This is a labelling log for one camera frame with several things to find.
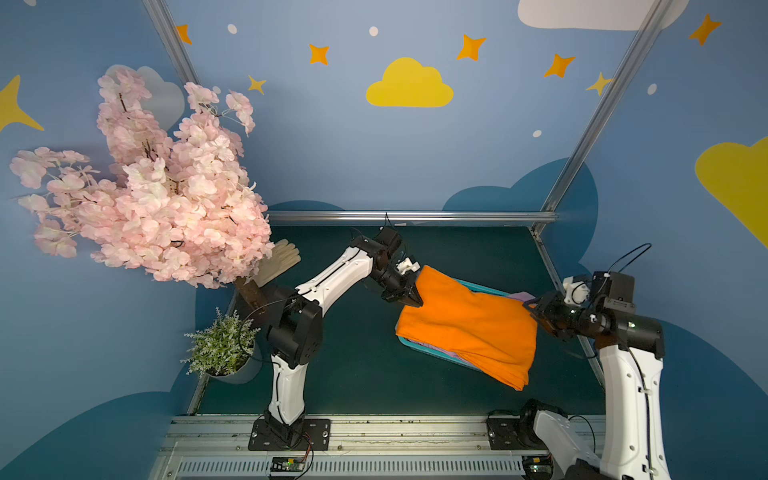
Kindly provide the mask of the orange pants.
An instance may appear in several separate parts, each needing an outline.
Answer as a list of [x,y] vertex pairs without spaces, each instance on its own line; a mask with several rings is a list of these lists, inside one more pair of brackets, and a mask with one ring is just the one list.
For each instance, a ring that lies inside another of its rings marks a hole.
[[403,308],[399,337],[452,353],[517,391],[528,385],[538,324],[521,301],[473,292],[429,266],[416,287],[423,305]]

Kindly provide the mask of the turquoise plastic basket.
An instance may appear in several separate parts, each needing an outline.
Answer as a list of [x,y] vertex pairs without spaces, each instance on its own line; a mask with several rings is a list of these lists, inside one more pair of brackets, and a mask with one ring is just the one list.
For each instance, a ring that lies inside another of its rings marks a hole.
[[[513,300],[518,300],[520,302],[524,302],[524,301],[531,300],[531,299],[534,298],[534,296],[531,295],[528,292],[507,293],[507,292],[504,292],[504,291],[501,291],[501,290],[497,290],[497,289],[494,289],[494,288],[491,288],[491,287],[486,287],[486,286],[483,286],[483,285],[475,284],[475,283],[472,283],[472,282],[469,282],[469,281],[465,281],[465,280],[459,280],[459,283],[461,285],[463,285],[464,287],[468,288],[473,293],[483,293],[483,294],[488,294],[488,295],[505,297],[505,298],[510,298],[510,299],[513,299]],[[400,341],[400,343],[402,345],[404,345],[404,346],[406,346],[406,347],[408,347],[408,348],[410,348],[410,349],[412,349],[414,351],[417,351],[417,352],[420,352],[422,354],[426,354],[426,355],[429,355],[429,356],[435,357],[437,359],[444,360],[444,361],[447,361],[447,362],[450,362],[450,363],[453,363],[453,364],[456,364],[456,365],[460,365],[460,366],[469,368],[469,369],[474,370],[474,371],[478,371],[478,368],[476,366],[474,366],[470,362],[462,359],[461,357],[459,357],[455,353],[448,352],[448,351],[445,351],[445,350],[441,350],[441,349],[439,349],[437,347],[434,347],[432,345],[429,345],[429,344],[414,342],[414,341],[408,340],[408,339],[406,339],[405,337],[402,337],[402,336],[397,336],[397,338],[398,338],[398,340]]]

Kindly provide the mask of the purple pants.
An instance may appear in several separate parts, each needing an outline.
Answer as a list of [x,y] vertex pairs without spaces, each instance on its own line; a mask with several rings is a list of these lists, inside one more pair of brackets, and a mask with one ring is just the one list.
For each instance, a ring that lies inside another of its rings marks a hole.
[[[508,294],[506,295],[506,298],[524,302],[524,301],[533,299],[534,296],[527,292],[518,292],[514,294]],[[478,371],[478,368],[475,367],[472,363],[462,359],[461,357],[459,357],[457,354],[453,352],[440,349],[436,346],[433,346],[427,343],[415,342],[415,341],[406,340],[406,339],[401,339],[401,343],[420,353]]]

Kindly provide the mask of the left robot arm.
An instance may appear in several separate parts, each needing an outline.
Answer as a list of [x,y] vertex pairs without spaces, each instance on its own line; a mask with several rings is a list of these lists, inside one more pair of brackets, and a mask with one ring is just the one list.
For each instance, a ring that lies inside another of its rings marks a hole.
[[251,450],[300,449],[310,444],[311,429],[304,425],[307,367],[322,344],[324,316],[352,286],[370,278],[382,288],[384,301],[424,305],[416,287],[419,264],[410,256],[395,259],[401,244],[401,235],[392,227],[382,227],[373,238],[359,235],[311,280],[293,289],[274,290],[273,300],[265,306],[264,323],[273,366],[272,397],[254,424]]

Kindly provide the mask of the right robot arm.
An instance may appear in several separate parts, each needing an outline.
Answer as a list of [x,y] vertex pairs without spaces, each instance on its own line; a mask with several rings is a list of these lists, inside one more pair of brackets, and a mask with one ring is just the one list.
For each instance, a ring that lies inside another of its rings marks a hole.
[[637,314],[635,280],[598,271],[591,279],[568,277],[559,291],[524,302],[552,336],[595,343],[604,374],[605,443],[596,454],[564,414],[534,407],[524,423],[566,479],[667,479],[660,407],[666,355],[659,321]]

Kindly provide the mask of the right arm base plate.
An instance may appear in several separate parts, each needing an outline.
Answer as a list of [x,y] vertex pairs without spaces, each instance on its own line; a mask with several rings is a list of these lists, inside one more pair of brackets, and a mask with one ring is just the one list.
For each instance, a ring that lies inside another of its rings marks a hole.
[[487,436],[492,450],[546,450],[535,434],[533,421],[511,417],[491,417],[486,420]]

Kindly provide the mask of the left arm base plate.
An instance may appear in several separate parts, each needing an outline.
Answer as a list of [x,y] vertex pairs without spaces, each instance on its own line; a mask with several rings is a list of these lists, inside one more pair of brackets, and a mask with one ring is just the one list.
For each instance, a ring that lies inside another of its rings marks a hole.
[[327,451],[331,426],[327,418],[299,418],[290,426],[277,418],[258,418],[247,448],[249,451]]

